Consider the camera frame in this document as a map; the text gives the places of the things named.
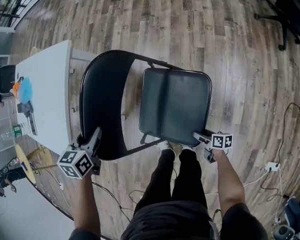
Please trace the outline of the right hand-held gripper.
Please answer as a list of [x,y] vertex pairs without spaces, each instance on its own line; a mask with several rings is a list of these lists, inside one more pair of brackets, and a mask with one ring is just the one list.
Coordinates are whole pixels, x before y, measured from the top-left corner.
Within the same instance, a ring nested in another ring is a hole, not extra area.
[[204,157],[210,163],[214,163],[213,150],[228,150],[233,147],[233,134],[213,133],[211,136],[204,136],[194,132],[193,137],[204,144]]

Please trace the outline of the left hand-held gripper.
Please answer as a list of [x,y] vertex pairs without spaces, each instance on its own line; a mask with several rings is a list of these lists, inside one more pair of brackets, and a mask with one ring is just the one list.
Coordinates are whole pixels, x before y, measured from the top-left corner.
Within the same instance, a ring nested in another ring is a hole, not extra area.
[[57,161],[58,167],[67,177],[82,180],[88,173],[100,175],[101,160],[96,151],[99,148],[101,136],[102,128],[98,126],[86,143],[79,134],[76,142],[67,146]]

